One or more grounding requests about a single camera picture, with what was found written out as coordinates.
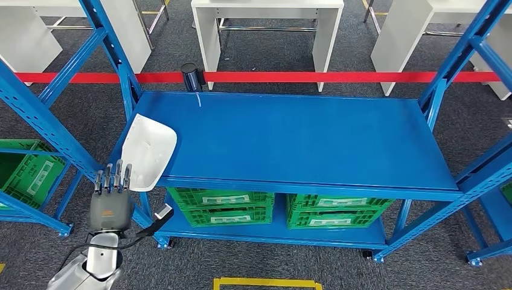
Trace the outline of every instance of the yellow floor marking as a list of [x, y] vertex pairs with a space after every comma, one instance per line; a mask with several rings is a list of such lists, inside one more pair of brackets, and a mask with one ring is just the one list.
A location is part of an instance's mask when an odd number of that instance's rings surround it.
[[248, 286], [275, 286], [275, 287], [311, 287], [315, 290], [322, 290], [322, 285], [313, 280], [291, 280], [291, 279], [259, 279], [259, 278], [215, 278], [213, 279], [213, 290], [220, 290], [220, 285], [248, 285]]
[[[363, 0], [363, 6], [365, 7], [365, 9], [368, 9], [368, 2], [366, 0]], [[388, 15], [388, 13], [387, 12], [375, 12], [375, 15], [386, 16], [386, 15]]]
[[[171, 0], [165, 0], [165, 6], [169, 5], [169, 2], [171, 2]], [[158, 14], [158, 11], [142, 11], [142, 14]]]

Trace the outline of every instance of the white desk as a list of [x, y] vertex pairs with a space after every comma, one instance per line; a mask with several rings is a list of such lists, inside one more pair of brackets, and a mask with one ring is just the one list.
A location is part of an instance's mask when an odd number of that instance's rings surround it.
[[[219, 64], [217, 18], [277, 18], [318, 20], [313, 62], [315, 71], [327, 72], [344, 3], [343, 0], [192, 0], [191, 5], [205, 71], [217, 71]], [[319, 92], [323, 86], [324, 83], [318, 83]], [[208, 82], [208, 87], [213, 89], [213, 82]]]
[[[151, 48], [132, 0], [101, 3], [134, 72], [140, 73]], [[40, 16], [85, 17], [78, 0], [0, 0], [0, 7], [0, 59], [14, 72], [41, 73], [62, 51]]]
[[[429, 23], [471, 23], [485, 0], [393, 0], [377, 39], [371, 60], [376, 71], [403, 70], [422, 33]], [[512, 16], [505, 15], [490, 33], [487, 42], [509, 65], [512, 65]], [[475, 54], [471, 62], [480, 71], [490, 71]], [[381, 83], [389, 95], [395, 83]], [[502, 100], [510, 95], [500, 83], [489, 83]]]

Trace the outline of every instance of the stacked green crates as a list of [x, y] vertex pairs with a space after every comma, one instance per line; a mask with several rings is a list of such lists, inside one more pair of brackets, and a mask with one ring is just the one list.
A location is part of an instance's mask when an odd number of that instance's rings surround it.
[[179, 187], [167, 191], [192, 227], [272, 222], [273, 193]]
[[287, 226], [296, 228], [369, 227], [394, 201], [388, 198], [346, 198], [286, 195]]
[[[0, 147], [51, 152], [40, 140], [4, 139], [0, 140]], [[0, 152], [0, 191], [39, 208], [64, 165], [64, 160], [56, 156]]]

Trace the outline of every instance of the white dustpan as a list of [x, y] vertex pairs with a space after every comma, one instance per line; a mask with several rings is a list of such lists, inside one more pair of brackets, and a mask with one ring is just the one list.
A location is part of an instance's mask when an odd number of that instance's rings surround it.
[[122, 175], [132, 164], [130, 189], [147, 192], [162, 176], [176, 147], [176, 132], [164, 124], [136, 114], [123, 143]]

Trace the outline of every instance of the black stanchion post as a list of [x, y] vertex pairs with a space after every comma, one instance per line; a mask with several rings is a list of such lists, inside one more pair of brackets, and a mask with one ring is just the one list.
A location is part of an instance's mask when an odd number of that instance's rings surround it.
[[181, 66], [181, 73], [183, 74], [183, 82], [188, 92], [202, 92], [202, 85], [206, 84], [203, 72], [198, 70], [197, 66], [193, 63], [186, 63]]

